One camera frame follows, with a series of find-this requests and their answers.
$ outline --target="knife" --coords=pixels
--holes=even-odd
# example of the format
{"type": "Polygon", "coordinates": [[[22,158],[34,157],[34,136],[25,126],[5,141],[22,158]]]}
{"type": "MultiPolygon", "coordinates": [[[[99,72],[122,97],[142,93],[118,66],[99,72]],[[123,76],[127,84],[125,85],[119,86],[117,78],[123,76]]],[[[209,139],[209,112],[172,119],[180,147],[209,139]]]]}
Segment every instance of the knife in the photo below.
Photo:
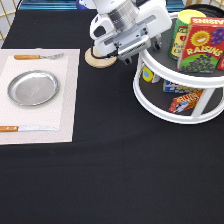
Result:
{"type": "Polygon", "coordinates": [[[15,55],[14,58],[17,60],[26,60],[26,59],[50,59],[55,60],[58,58],[61,58],[64,56],[64,53],[62,54],[56,54],[52,56],[40,56],[40,55],[15,55]]]}
{"type": "Polygon", "coordinates": [[[0,126],[0,132],[17,132],[17,131],[58,131],[56,128],[43,126],[0,126]]]}

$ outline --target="red box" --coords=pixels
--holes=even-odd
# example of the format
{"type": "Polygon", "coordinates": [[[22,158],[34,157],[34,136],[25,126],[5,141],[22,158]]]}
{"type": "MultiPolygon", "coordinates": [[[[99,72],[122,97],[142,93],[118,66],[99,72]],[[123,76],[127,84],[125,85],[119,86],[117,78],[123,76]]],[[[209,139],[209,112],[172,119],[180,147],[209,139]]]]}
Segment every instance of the red box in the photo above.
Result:
{"type": "Polygon", "coordinates": [[[191,18],[177,69],[211,73],[224,50],[224,18],[191,18]]]}
{"type": "Polygon", "coordinates": [[[224,56],[222,57],[222,59],[219,62],[218,69],[224,70],[224,56]]]}
{"type": "Polygon", "coordinates": [[[203,90],[199,90],[195,93],[189,93],[173,99],[169,111],[173,114],[188,110],[197,105],[203,90]]]}

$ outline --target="table surface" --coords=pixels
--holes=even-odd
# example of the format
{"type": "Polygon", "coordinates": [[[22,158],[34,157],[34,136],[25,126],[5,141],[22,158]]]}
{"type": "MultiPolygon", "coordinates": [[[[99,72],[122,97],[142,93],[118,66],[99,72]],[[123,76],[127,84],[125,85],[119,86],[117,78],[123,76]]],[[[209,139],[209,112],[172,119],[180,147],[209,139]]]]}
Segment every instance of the table surface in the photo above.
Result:
{"type": "Polygon", "coordinates": [[[4,49],[81,55],[73,142],[0,147],[0,223],[223,224],[224,113],[188,126],[147,112],[132,87],[137,57],[86,64],[95,15],[16,13],[4,49]]]}

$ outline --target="cereal box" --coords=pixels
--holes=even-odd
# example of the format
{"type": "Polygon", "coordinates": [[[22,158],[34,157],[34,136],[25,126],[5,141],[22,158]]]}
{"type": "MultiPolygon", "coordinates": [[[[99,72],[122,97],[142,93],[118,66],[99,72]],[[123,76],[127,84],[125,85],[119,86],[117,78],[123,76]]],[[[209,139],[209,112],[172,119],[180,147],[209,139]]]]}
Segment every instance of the cereal box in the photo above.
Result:
{"type": "Polygon", "coordinates": [[[218,69],[224,70],[224,55],[219,62],[218,69]]]}
{"type": "Polygon", "coordinates": [[[163,91],[166,93],[192,93],[200,89],[182,86],[168,80],[164,80],[163,91]]]}
{"type": "Polygon", "coordinates": [[[176,114],[195,107],[202,93],[203,90],[199,90],[195,93],[189,93],[184,96],[174,98],[169,111],[173,114],[176,114]]]}
{"type": "Polygon", "coordinates": [[[178,71],[212,73],[224,50],[224,18],[191,18],[178,71]]]}

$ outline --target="utensil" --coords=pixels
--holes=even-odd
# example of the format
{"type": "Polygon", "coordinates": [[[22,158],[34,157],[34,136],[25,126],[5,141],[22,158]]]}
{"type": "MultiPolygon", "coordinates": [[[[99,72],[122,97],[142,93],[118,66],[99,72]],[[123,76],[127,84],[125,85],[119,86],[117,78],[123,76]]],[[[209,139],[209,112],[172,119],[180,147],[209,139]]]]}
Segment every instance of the utensil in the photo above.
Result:
{"type": "Polygon", "coordinates": [[[58,131],[56,128],[42,126],[0,126],[0,132],[18,132],[18,131],[58,131]]]}
{"type": "Polygon", "coordinates": [[[21,106],[35,106],[50,100],[57,92],[57,78],[47,71],[22,73],[8,86],[9,97],[21,106]]]}
{"type": "Polygon", "coordinates": [[[58,58],[61,58],[64,56],[64,53],[62,54],[56,54],[52,56],[40,56],[40,55],[15,55],[14,58],[17,60],[26,60],[26,59],[50,59],[50,60],[56,60],[58,58]]]}

